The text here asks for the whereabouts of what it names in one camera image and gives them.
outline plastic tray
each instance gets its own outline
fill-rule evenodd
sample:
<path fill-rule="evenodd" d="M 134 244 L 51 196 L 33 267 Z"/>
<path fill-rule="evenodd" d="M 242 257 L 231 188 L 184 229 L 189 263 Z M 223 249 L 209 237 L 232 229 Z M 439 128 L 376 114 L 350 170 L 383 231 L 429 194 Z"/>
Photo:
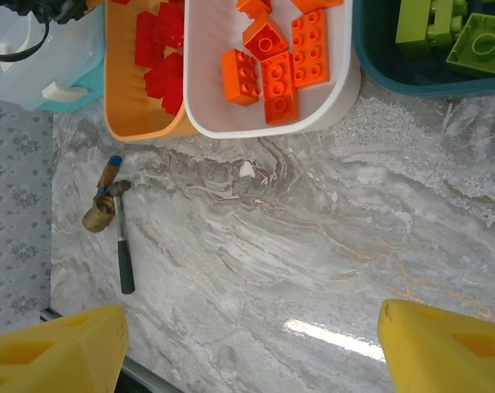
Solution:
<path fill-rule="evenodd" d="M 405 59 L 395 44 L 401 0 L 354 0 L 353 39 L 364 71 L 378 84 L 398 92 L 431 98 L 495 94 L 495 77 L 474 79 L 446 68 L 449 51 Z M 471 12 L 495 15 L 495 3 L 468 1 Z"/>
<path fill-rule="evenodd" d="M 106 2 L 106 63 L 104 111 L 112 136 L 124 142 L 197 133 L 185 114 L 167 114 L 161 100 L 150 98 L 143 75 L 148 68 L 134 64 L 136 16 L 156 15 L 161 1 L 133 0 L 127 5 Z"/>
<path fill-rule="evenodd" d="M 234 0 L 186 0 L 184 95 L 193 125 L 211 138 L 252 138 L 325 129 L 353 106 L 361 73 L 352 50 L 352 0 L 327 10 L 331 80 L 300 89 L 299 121 L 271 127 L 263 100 L 238 106 L 224 98 L 220 55 L 232 47 L 244 50 L 242 32 L 252 23 Z M 290 0 L 272 0 L 271 17 L 291 43 L 291 21 L 302 13 Z"/>

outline teal bin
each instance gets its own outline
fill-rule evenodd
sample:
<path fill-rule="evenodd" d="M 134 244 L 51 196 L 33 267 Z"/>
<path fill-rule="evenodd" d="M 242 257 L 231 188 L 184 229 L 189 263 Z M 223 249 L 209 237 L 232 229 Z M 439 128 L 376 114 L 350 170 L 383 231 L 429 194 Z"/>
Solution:
<path fill-rule="evenodd" d="M 469 0 L 472 12 L 495 15 L 495 2 Z M 354 0 L 353 40 L 364 71 L 394 92 L 428 98 L 454 99 L 495 94 L 495 76 L 476 79 L 446 67 L 450 51 L 405 59 L 395 43 L 401 0 Z"/>

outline orange lego brick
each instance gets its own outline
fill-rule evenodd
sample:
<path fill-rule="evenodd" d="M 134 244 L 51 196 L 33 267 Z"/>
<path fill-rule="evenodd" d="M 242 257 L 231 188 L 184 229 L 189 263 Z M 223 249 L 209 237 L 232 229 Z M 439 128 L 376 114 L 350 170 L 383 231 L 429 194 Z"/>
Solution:
<path fill-rule="evenodd" d="M 261 63 L 267 124 L 298 119 L 297 88 L 293 85 L 293 57 L 280 53 Z"/>
<path fill-rule="evenodd" d="M 248 106 L 258 101 L 258 74 L 255 58 L 231 49 L 222 54 L 222 78 L 225 99 L 235 104 Z"/>
<path fill-rule="evenodd" d="M 291 22 L 294 83 L 297 88 L 329 81 L 326 12 L 316 10 Z"/>
<path fill-rule="evenodd" d="M 309 14 L 319 8 L 340 6 L 344 0 L 291 0 L 302 14 Z"/>
<path fill-rule="evenodd" d="M 271 0 L 238 0 L 237 9 L 244 12 L 250 19 L 256 19 L 262 12 L 273 12 Z"/>
<path fill-rule="evenodd" d="M 273 19 L 262 12 L 242 34 L 244 47 L 262 61 L 288 49 L 284 33 Z"/>

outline white bin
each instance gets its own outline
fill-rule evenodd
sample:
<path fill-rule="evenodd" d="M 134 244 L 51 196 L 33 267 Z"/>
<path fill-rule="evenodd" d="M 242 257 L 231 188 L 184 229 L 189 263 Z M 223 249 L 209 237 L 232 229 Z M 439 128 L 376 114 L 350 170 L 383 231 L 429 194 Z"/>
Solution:
<path fill-rule="evenodd" d="M 233 47 L 247 52 L 242 32 L 252 20 L 237 10 L 236 0 L 185 4 L 184 97 L 188 117 L 200 133 L 210 138 L 254 138 L 316 131 L 341 120 L 355 103 L 361 72 L 352 46 L 353 0 L 326 10 L 331 80 L 299 89 L 300 120 L 279 126 L 266 124 L 262 96 L 251 106 L 224 97 L 220 55 Z M 290 0 L 272 0 L 272 6 L 271 17 L 291 43 L 291 21 L 302 13 Z"/>

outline hammer head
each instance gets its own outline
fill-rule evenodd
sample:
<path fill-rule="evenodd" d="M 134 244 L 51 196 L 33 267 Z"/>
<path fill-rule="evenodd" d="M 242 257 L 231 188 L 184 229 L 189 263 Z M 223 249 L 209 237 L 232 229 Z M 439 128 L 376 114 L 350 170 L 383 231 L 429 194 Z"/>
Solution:
<path fill-rule="evenodd" d="M 122 197 L 122 194 L 131 188 L 131 183 L 127 180 L 122 180 L 121 182 L 114 182 L 109 186 L 109 195 L 113 198 Z"/>

